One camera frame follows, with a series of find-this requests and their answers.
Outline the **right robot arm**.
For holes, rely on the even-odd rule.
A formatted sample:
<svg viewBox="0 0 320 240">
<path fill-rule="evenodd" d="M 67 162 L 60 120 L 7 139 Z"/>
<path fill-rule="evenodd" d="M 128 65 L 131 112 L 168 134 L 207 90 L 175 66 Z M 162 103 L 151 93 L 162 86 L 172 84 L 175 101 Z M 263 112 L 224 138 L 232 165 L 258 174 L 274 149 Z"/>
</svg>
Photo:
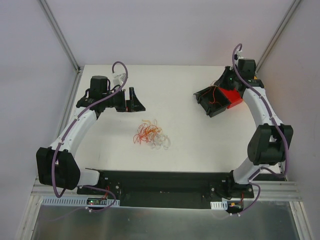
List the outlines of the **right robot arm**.
<svg viewBox="0 0 320 240">
<path fill-rule="evenodd" d="M 291 125 L 285 125 L 277 117 L 266 95 L 265 86 L 255 78 L 256 62 L 236 55 L 232 65 L 226 66 L 218 79 L 225 90 L 235 90 L 248 106 L 256 130 L 247 146 L 247 157 L 231 171 L 225 184 L 225 192 L 237 197 L 261 171 L 268 171 L 289 158 L 289 147 L 293 137 Z"/>
</svg>

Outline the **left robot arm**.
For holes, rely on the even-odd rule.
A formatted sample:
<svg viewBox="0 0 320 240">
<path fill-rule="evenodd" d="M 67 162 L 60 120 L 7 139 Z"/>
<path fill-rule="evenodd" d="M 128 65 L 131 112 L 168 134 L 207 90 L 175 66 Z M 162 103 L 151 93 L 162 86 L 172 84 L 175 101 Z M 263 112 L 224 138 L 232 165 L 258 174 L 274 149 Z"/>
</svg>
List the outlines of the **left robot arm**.
<svg viewBox="0 0 320 240">
<path fill-rule="evenodd" d="M 120 113 L 145 111 L 138 100 L 135 89 L 122 88 L 125 74 L 117 75 L 111 80 L 106 76 L 95 75 L 90 79 L 86 89 L 75 105 L 74 115 L 49 147 L 40 147 L 36 152 L 39 182 L 65 190 L 88 186 L 89 190 L 99 195 L 105 191 L 106 183 L 100 179 L 98 170 L 80 168 L 75 155 L 88 130 L 107 108 L 114 108 Z"/>
</svg>

